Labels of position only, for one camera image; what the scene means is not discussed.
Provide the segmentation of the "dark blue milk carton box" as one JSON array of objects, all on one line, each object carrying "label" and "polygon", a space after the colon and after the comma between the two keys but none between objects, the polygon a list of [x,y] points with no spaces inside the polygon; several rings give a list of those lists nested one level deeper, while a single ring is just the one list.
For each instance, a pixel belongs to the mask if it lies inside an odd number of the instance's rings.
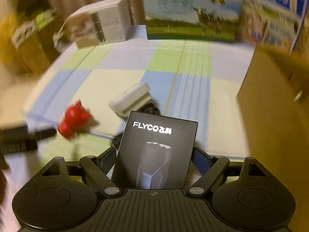
[{"label": "dark blue milk carton box", "polygon": [[304,24],[307,7],[308,0],[242,0],[241,39],[290,53]]}]

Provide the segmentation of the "yellow plastic bag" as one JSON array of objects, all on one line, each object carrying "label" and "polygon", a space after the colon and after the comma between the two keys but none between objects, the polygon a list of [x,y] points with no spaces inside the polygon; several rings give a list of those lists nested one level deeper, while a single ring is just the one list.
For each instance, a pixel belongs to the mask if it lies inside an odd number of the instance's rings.
[{"label": "yellow plastic bag", "polygon": [[15,12],[11,12],[1,19],[1,63],[6,66],[13,64],[16,57],[16,48],[11,41],[11,36],[18,26],[18,16]]}]

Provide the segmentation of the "white square charger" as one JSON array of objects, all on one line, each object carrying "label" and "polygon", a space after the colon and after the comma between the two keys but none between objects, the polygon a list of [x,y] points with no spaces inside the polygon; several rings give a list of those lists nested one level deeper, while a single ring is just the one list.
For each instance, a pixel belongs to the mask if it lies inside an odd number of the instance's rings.
[{"label": "white square charger", "polygon": [[108,103],[108,106],[120,117],[128,117],[131,111],[137,111],[152,99],[150,86],[146,82],[134,84]]}]

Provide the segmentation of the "open cardboard box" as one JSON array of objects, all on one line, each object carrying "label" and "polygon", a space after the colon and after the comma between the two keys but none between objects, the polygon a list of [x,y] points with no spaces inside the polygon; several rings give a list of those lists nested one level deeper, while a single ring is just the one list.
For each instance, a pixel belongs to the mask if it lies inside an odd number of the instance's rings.
[{"label": "open cardboard box", "polygon": [[308,230],[308,61],[255,48],[237,95],[250,154],[293,194],[293,231]]}]

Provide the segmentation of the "cardboard box with tissues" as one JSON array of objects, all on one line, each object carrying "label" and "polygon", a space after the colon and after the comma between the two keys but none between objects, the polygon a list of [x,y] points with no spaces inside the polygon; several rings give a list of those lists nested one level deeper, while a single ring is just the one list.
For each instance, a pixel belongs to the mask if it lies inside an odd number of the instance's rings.
[{"label": "cardboard box with tissues", "polygon": [[15,30],[10,40],[27,72],[44,72],[59,57],[53,36],[63,23],[63,17],[49,9]]}]

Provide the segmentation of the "red figurine toy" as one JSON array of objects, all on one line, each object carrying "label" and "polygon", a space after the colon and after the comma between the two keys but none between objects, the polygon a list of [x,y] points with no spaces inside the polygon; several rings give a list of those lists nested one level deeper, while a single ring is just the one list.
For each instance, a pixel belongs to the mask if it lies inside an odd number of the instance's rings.
[{"label": "red figurine toy", "polygon": [[63,118],[58,122],[57,130],[63,138],[69,140],[82,131],[92,119],[93,116],[78,100],[65,110]]}]

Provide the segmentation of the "white beige product box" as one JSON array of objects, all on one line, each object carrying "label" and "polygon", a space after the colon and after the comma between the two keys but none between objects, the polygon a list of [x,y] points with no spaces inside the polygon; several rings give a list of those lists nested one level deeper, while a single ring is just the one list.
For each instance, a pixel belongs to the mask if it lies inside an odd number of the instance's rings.
[{"label": "white beige product box", "polygon": [[71,14],[61,32],[78,48],[127,40],[132,26],[128,0],[104,0]]}]

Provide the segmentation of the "black shaver box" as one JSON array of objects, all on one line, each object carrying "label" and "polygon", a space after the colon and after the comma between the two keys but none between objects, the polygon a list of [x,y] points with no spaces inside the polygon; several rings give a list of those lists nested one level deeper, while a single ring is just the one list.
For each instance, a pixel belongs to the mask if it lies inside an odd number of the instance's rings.
[{"label": "black shaver box", "polygon": [[198,123],[136,111],[128,117],[112,181],[121,189],[181,189]]}]

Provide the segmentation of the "light blue milk carton box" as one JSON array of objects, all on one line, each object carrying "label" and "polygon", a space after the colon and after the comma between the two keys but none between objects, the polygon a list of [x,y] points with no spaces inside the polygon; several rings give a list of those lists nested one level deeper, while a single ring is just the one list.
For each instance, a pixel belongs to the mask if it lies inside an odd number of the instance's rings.
[{"label": "light blue milk carton box", "polygon": [[238,39],[241,0],[143,0],[148,39]]}]

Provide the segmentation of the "checked bed sheet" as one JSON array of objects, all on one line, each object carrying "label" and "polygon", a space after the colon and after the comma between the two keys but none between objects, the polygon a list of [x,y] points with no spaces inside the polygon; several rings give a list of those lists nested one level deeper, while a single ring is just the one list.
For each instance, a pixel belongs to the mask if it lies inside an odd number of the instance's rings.
[{"label": "checked bed sheet", "polygon": [[8,106],[21,100],[28,127],[39,129],[55,126],[69,105],[81,101],[98,125],[73,142],[58,137],[33,154],[10,156],[9,186],[18,190],[55,156],[100,154],[125,126],[109,102],[140,82],[150,86],[161,114],[198,122],[200,148],[234,159],[248,156],[236,96],[252,55],[244,43],[148,40],[144,26],[123,43],[70,46],[41,78],[12,89]]}]

